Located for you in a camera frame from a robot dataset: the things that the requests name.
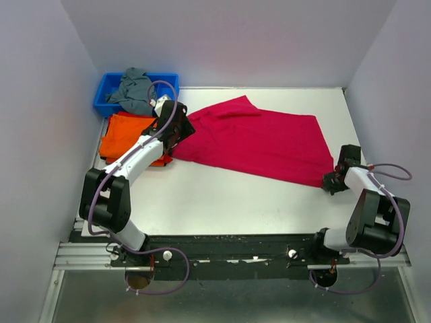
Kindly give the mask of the magenta t shirt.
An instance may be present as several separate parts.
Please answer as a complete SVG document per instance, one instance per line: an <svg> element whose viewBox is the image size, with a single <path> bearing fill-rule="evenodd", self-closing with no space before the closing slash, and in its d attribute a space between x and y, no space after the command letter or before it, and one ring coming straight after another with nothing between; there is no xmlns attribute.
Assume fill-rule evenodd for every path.
<svg viewBox="0 0 431 323"><path fill-rule="evenodd" d="M321 187L333 157L317 118L262 110L246 96L189 115L195 133L172 156L183 161Z"/></svg>

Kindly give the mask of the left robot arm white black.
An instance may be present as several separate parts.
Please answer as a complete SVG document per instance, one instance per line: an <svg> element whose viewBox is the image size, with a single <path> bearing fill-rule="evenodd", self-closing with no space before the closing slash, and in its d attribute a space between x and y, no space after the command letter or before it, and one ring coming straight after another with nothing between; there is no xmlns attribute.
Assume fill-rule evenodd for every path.
<svg viewBox="0 0 431 323"><path fill-rule="evenodd" d="M195 133L184 104L166 100L156 109L156 121L141 132L132 148L105 168L86 173L79 205L88 231L94 235L92 227L100 227L101 234L127 249L126 257L135 266L145 264L150 254L147 235L131 219L131 185L153 162Z"/></svg>

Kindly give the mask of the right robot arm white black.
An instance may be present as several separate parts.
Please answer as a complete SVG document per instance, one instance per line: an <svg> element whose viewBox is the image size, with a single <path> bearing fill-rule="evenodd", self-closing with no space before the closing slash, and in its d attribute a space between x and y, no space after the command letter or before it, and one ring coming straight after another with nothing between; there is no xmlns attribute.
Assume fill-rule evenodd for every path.
<svg viewBox="0 0 431 323"><path fill-rule="evenodd" d="M362 252L376 259L395 256L403 245L410 212L410 202L389 192L377 179L384 175L408 181L411 173L396 176L377 170L378 164L365 166L361 161L361 147L343 145L337 165L325 174L322 188L331 195L351 190L358 201L345 227L323 228L313 237L310 257L317 263L326 263L333 256L348 252Z"/></svg>

